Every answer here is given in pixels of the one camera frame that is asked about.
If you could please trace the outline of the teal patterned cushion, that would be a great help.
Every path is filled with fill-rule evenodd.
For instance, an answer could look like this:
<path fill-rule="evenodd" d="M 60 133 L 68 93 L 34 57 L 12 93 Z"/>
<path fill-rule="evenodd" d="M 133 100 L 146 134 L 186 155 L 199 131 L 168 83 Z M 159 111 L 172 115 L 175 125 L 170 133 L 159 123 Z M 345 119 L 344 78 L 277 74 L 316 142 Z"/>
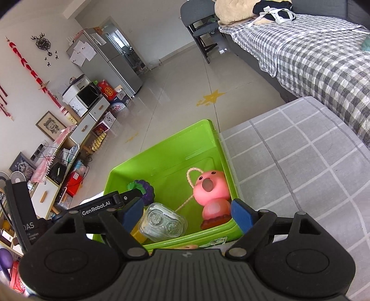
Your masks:
<path fill-rule="evenodd" d="M 370 35 L 367 35 L 365 40 L 361 44 L 362 51 L 370 52 Z"/>

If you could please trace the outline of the dark grey sofa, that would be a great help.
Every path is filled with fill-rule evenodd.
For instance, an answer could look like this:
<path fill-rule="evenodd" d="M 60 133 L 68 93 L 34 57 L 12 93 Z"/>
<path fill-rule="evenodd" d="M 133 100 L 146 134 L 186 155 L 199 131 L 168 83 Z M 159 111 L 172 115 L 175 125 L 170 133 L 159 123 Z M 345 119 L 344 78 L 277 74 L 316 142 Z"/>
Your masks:
<path fill-rule="evenodd" d="M 362 1 L 294 1 L 296 19 L 224 31 L 234 52 L 283 95 L 329 105 L 369 105 L 369 8 Z"/>

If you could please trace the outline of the purple toy grapes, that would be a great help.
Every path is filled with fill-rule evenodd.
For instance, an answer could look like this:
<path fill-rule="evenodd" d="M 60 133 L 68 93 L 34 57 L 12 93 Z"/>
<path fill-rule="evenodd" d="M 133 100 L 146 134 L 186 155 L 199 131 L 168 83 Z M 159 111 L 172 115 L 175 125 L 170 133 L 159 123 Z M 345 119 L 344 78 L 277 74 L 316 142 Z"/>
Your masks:
<path fill-rule="evenodd" d="M 148 206 L 154 202 L 155 192 L 154 188 L 145 180 L 134 180 L 127 185 L 129 190 L 138 189 L 142 193 L 142 199 L 145 206 Z"/>

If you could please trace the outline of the white printer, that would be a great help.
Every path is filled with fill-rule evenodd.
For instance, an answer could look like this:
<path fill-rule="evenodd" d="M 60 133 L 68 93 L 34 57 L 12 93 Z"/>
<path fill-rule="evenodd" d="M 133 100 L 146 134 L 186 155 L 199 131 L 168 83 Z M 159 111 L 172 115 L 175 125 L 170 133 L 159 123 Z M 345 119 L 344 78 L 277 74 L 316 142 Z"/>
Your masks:
<path fill-rule="evenodd" d="M 90 80 L 85 74 L 80 75 L 78 78 L 75 78 L 68 88 L 62 93 L 62 98 L 64 102 L 70 101 L 77 93 L 87 87 L 90 84 Z"/>

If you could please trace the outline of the white tv cabinet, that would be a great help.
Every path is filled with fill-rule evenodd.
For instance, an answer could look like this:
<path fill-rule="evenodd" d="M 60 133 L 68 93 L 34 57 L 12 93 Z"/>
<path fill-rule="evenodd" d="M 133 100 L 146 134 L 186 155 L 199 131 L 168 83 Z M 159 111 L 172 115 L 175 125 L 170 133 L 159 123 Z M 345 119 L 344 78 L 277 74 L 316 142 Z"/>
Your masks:
<path fill-rule="evenodd" d="M 41 153 L 41 162 L 31 181 L 36 188 L 31 193 L 33 209 L 38 218 L 47 218 L 57 212 L 54 203 L 74 163 L 78 160 L 84 144 L 110 103 L 105 97 L 93 105 L 76 125 L 67 127 Z"/>

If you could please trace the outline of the orange yellow toy bowl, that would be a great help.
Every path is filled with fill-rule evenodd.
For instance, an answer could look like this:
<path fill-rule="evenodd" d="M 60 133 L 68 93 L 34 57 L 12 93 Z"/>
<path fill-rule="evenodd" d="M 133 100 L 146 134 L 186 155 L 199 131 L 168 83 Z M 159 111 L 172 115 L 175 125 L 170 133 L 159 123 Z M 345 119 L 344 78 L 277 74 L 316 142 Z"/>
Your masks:
<path fill-rule="evenodd" d="M 140 223 L 142 221 L 142 218 L 144 217 L 144 213 L 146 212 L 146 209 L 143 210 L 143 214 L 142 216 L 140 217 L 139 221 L 137 222 L 137 224 L 134 226 L 133 230 L 130 232 L 130 234 L 140 243 L 140 244 L 144 244 L 144 242 L 147 240 L 147 237 L 144 236 L 141 232 L 140 232 Z"/>

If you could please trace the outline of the green plastic cookie box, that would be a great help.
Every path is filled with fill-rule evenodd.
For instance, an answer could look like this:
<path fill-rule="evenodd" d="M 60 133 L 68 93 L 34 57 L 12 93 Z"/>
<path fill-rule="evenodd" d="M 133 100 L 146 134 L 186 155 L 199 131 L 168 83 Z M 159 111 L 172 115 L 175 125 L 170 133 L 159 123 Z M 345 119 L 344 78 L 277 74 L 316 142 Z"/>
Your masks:
<path fill-rule="evenodd" d="M 203 208 L 190 198 L 193 192 L 190 184 L 196 181 L 198 173 L 186 174 L 192 167 L 202 171 L 224 172 L 231 197 L 238 197 L 219 134 L 208 119 L 177 132 L 110 171 L 104 193 L 122 193 L 128 190 L 132 181 L 145 180 L 154 187 L 156 202 L 177 211 L 188 223 L 185 234 L 178 238 L 158 243 L 147 240 L 144 247 L 148 251 L 205 246 L 210 242 L 219 244 L 221 240 L 234 241 L 242 236 L 241 229 L 233 219 L 201 230 Z"/>

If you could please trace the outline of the black white garment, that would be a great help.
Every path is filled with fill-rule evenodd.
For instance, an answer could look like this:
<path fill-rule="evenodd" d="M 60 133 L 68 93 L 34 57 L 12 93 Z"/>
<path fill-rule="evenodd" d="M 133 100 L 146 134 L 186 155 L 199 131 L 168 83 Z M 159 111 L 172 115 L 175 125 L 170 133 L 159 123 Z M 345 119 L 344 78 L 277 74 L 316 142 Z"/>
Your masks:
<path fill-rule="evenodd" d="M 292 7 L 291 1 L 259 1 L 254 5 L 252 12 L 257 16 L 256 22 L 273 21 L 283 24 L 296 19 Z"/>

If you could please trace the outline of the silver refrigerator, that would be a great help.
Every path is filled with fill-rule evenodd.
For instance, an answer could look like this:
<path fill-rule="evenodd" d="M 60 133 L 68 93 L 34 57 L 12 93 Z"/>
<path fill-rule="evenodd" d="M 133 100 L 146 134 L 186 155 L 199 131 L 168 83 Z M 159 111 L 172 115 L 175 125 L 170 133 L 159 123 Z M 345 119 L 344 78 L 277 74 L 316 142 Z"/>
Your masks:
<path fill-rule="evenodd" d="M 91 81 L 105 80 L 114 88 L 120 86 L 130 98 L 142 87 L 142 80 L 108 33 L 84 29 L 66 53 Z"/>

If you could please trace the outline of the red hanging wall decoration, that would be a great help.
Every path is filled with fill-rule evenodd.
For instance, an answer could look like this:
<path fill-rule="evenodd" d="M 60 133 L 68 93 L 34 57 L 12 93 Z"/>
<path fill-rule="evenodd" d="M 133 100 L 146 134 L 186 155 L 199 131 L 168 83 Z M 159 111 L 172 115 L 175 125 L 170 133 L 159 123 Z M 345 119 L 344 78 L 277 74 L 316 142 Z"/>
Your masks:
<path fill-rule="evenodd" d="M 57 96 L 55 96 L 50 90 L 49 88 L 47 87 L 47 82 L 44 82 L 37 74 L 37 72 L 35 72 L 33 70 L 33 68 L 31 67 L 31 65 L 28 63 L 28 61 L 22 56 L 22 54 L 20 54 L 20 52 L 18 51 L 17 49 L 17 46 L 14 42 L 12 42 L 9 38 L 6 38 L 6 41 L 8 42 L 8 45 L 10 47 L 10 49 L 17 55 L 17 57 L 20 59 L 20 63 L 22 64 L 22 66 L 27 69 L 30 73 L 30 75 L 35 79 L 36 83 L 39 85 L 39 89 L 41 91 L 43 91 L 44 94 L 47 94 L 51 100 L 53 100 L 54 104 L 60 109 L 62 107 L 62 105 L 60 104 L 60 102 L 58 101 L 58 98 Z"/>

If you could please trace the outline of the clear plastic case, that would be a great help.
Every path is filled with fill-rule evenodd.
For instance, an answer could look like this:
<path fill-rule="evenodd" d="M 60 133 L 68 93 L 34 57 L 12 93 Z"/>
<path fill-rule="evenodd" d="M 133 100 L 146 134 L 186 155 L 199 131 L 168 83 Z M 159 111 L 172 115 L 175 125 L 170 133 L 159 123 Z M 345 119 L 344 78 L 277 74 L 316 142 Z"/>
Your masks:
<path fill-rule="evenodd" d="M 149 205 L 139 223 L 139 231 L 154 242 L 178 238 L 184 235 L 187 227 L 183 216 L 161 203 Z"/>

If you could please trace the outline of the pink pig toy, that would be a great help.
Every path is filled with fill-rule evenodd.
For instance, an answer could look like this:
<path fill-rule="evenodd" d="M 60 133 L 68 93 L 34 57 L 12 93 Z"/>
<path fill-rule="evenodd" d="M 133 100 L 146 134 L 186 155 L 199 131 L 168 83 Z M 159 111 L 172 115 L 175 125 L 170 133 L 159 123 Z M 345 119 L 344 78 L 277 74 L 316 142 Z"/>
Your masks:
<path fill-rule="evenodd" d="M 231 219 L 231 195 L 224 172 L 204 172 L 197 167 L 190 168 L 186 177 L 193 189 L 193 198 L 202 205 L 201 229 L 210 229 Z"/>

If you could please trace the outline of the grey dining chair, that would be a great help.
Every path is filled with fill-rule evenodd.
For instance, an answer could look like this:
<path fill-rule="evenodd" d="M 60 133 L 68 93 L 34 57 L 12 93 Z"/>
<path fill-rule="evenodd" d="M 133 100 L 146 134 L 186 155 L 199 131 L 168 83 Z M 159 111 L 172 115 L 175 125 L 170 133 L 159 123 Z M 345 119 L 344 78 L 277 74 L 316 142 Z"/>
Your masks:
<path fill-rule="evenodd" d="M 214 1 L 190 0 L 182 4 L 180 17 L 206 63 L 209 64 L 208 53 L 217 48 L 223 54 L 228 50 L 225 35 L 220 32 L 218 17 L 214 10 Z"/>

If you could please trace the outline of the black microwave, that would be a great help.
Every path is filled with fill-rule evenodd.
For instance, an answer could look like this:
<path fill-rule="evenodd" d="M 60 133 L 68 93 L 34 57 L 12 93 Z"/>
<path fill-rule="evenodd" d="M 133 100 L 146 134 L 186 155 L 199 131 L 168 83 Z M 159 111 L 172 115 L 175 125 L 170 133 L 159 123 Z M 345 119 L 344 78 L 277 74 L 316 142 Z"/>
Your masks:
<path fill-rule="evenodd" d="M 84 106 L 86 106 L 86 108 L 89 109 L 97 100 L 100 99 L 101 95 L 102 93 L 99 87 L 97 87 L 94 82 L 90 82 L 77 93 L 77 98 Z"/>

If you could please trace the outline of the framed cartoon picture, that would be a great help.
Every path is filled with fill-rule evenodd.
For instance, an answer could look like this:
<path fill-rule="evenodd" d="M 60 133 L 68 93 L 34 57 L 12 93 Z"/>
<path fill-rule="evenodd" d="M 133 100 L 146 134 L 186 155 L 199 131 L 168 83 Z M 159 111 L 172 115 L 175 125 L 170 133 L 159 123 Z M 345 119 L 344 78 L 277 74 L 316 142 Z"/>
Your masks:
<path fill-rule="evenodd" d="M 52 141 L 57 139 L 66 126 L 59 121 L 50 111 L 45 113 L 37 122 L 36 126 Z"/>

